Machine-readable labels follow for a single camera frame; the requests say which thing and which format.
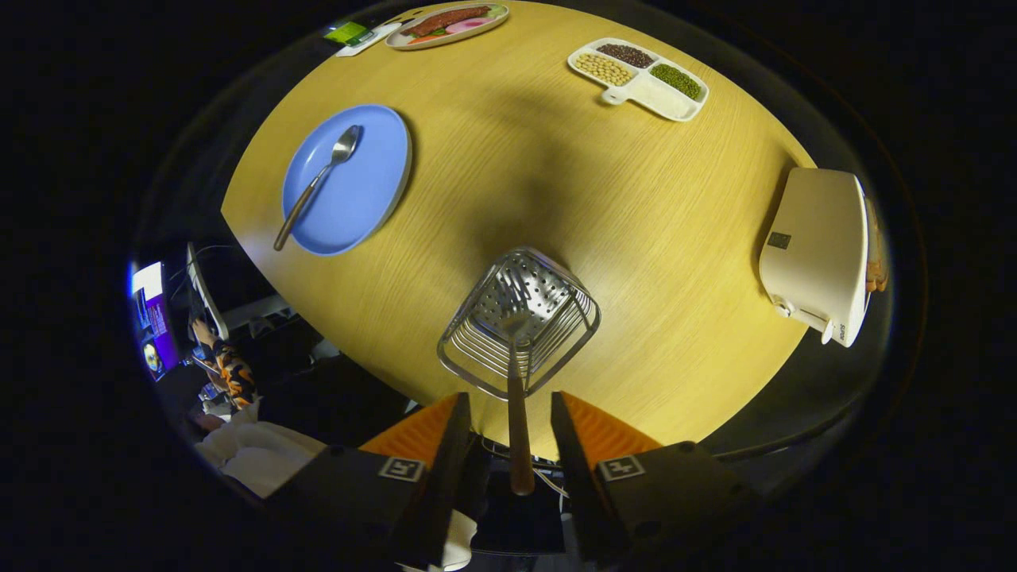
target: wooden table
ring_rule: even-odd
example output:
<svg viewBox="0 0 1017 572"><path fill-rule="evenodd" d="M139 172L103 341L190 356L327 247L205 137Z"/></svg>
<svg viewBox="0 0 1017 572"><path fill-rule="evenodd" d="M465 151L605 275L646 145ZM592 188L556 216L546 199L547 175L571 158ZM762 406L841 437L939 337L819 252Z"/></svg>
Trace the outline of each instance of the wooden table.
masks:
<svg viewBox="0 0 1017 572"><path fill-rule="evenodd" d="M264 121L223 215L272 285L325 338L410 398L469 391L474 428L507 443L505 403L438 362L441 332L499 254L530 245L574 272L604 313L589 344L527 400L535 455L556 458L550 393L569 391L663 443L701 440L780 368L805 327L771 307L758 256L797 140L722 75L632 28L506 2L507 22L446 46L383 45L330 58ZM614 37L710 87L689 123L626 103L571 71L581 45ZM350 252L273 240L293 154L343 109L380 104L410 126L402 203Z"/></svg>

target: orange patterned sleeve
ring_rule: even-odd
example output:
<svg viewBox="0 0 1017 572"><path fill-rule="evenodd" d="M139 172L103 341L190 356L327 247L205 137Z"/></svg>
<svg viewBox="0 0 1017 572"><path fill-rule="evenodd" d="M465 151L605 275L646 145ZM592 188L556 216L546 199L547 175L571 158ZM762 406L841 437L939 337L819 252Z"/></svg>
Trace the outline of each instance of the orange patterned sleeve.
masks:
<svg viewBox="0 0 1017 572"><path fill-rule="evenodd" d="M223 340L216 340L216 361L219 369L223 373L223 381L226 382L227 391L238 407L244 408L257 397L257 390L254 386L254 377L247 362L240 357L236 348L227 344Z"/></svg>

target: white toaster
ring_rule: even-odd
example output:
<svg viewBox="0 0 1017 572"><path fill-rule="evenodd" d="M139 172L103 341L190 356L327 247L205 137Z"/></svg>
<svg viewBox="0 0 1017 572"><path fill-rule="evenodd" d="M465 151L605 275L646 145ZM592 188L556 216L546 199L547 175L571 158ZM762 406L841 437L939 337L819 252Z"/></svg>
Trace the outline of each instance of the white toaster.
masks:
<svg viewBox="0 0 1017 572"><path fill-rule="evenodd" d="M850 347L869 307L865 271L875 217L851 173L794 168L760 253L777 312Z"/></svg>

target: sausage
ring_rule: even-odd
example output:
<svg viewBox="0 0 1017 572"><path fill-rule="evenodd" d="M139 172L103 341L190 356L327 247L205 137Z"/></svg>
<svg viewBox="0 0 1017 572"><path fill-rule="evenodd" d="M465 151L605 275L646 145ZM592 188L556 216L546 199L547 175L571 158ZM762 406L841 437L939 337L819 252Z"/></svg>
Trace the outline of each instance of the sausage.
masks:
<svg viewBox="0 0 1017 572"><path fill-rule="evenodd" d="M438 30L439 27L444 27L446 25L452 25L458 21L463 21L468 18L475 18L486 14L490 10L490 6L477 6L475 8L462 8L459 10L452 10L448 12L442 12L440 14L434 14L433 16L425 19L424 21L418 23L417 25L404 30L402 32L403 36L409 36L411 34L420 36L427 36L428 34Z"/></svg>

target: white compartment tray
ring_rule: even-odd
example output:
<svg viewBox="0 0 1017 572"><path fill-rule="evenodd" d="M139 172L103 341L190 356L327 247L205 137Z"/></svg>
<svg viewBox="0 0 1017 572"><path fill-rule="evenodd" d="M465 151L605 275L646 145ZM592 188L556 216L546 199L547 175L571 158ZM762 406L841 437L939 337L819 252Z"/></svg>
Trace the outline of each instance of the white compartment tray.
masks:
<svg viewBox="0 0 1017 572"><path fill-rule="evenodd" d="M604 44L620 44L622 46L631 46L650 56L653 59L653 63L648 65L646 68L639 68L603 52L598 52L597 48L603 46ZM596 54L598 56L608 58L631 71L633 77L623 85L612 85L607 83L603 79L580 69L576 65L576 60L583 54ZM692 77L694 81L699 83L699 97L694 100L651 75L650 70L653 69L653 66L661 63L677 68L682 73ZM700 79L695 73L667 58L663 58L650 50L647 50L642 46L637 46L636 44L625 42L624 40L618 40L617 38L601 38L600 40L590 42L586 46L576 50L571 56L569 56L569 67L573 68L573 70L579 74L585 75L602 85L606 85L607 90L605 90L600 96L605 102L611 105L620 105L627 100L633 100L657 115L672 121L691 121L693 117L696 117L696 114L703 109L703 106L706 105L706 100L710 97L710 88L708 88L707 84L704 83L703 80Z"/></svg>

